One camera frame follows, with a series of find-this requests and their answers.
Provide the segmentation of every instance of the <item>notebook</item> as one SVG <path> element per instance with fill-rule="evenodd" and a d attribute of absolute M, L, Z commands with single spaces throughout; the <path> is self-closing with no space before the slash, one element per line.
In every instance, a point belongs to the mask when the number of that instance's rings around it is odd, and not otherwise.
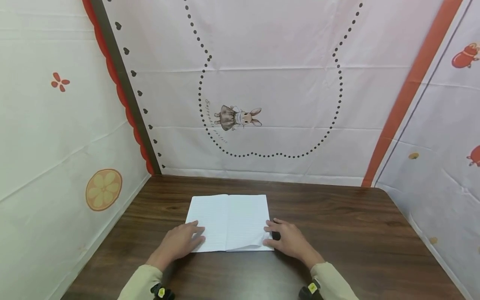
<path fill-rule="evenodd" d="M 265 195 L 214 195 L 192 198 L 185 223 L 198 220 L 205 242 L 193 252 L 272 251 L 264 231 L 269 220 Z"/>

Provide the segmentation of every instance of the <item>open notebook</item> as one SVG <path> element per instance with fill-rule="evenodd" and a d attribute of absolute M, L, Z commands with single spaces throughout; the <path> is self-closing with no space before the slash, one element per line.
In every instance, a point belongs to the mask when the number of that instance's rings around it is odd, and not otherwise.
<path fill-rule="evenodd" d="M 193 197 L 185 222 L 205 227 L 205 242 L 193 252 L 272 251 L 262 245 L 269 219 L 265 195 L 215 195 Z"/>

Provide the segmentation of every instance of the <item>rabbit in dress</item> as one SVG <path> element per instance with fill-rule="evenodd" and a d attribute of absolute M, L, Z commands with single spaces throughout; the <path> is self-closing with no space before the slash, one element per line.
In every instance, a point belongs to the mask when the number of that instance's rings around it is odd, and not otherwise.
<path fill-rule="evenodd" d="M 252 123 L 255 126 L 261 126 L 259 120 L 253 119 L 253 116 L 256 116 L 262 111 L 261 108 L 256 108 L 251 112 L 246 112 L 239 109 L 236 106 L 227 107 L 222 106 L 220 113 L 215 113 L 214 116 L 220 118 L 220 121 L 215 121 L 215 124 L 222 125 L 222 129 L 228 131 L 230 129 L 235 130 L 235 127 L 238 125 L 247 125 Z"/>

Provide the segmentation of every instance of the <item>orange circle print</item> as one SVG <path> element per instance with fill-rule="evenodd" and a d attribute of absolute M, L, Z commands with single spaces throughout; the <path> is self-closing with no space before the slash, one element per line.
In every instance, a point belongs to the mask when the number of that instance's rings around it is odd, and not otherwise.
<path fill-rule="evenodd" d="M 85 197 L 88 206 L 94 211 L 109 208 L 120 195 L 122 178 L 114 169 L 103 169 L 88 181 Z"/>

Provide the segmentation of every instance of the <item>sleeve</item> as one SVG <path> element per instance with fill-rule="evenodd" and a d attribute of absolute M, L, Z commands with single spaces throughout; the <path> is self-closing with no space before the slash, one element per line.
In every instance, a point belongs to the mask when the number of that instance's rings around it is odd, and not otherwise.
<path fill-rule="evenodd" d="M 320 295 L 324 300 L 359 300 L 333 265 L 316 264 L 310 274 L 320 284 Z"/>
<path fill-rule="evenodd" d="M 162 272 L 154 266 L 144 264 L 135 271 L 121 290 L 119 300 L 149 300 L 154 295 L 150 289 L 162 280 Z"/>

